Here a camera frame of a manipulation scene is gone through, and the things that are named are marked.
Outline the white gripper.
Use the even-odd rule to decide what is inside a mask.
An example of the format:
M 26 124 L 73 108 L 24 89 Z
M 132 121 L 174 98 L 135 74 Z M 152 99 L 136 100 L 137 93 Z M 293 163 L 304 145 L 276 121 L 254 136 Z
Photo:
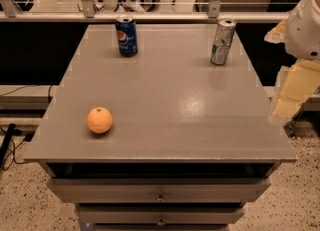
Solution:
M 270 120 L 290 121 L 320 87 L 320 0 L 300 0 L 264 40 L 285 42 L 286 52 L 299 58 L 290 68 L 281 67 L 271 101 Z

